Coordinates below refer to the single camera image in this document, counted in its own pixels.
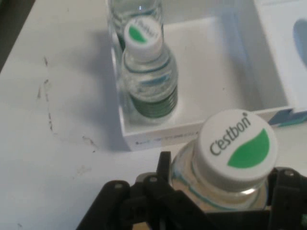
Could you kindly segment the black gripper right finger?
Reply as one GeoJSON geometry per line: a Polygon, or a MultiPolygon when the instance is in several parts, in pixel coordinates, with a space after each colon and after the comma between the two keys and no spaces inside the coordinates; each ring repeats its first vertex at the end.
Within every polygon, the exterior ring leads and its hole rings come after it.
{"type": "Polygon", "coordinates": [[[307,178],[287,167],[276,167],[269,174],[269,230],[307,228],[307,178]]]}

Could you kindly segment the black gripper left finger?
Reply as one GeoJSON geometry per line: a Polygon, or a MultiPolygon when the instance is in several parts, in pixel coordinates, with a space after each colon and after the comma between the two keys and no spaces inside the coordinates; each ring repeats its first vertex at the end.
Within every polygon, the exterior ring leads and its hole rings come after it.
{"type": "Polygon", "coordinates": [[[171,153],[162,151],[156,172],[141,176],[133,186],[106,183],[79,223],[79,230],[131,230],[146,223],[151,230],[211,230],[206,215],[169,182],[171,153]]]}

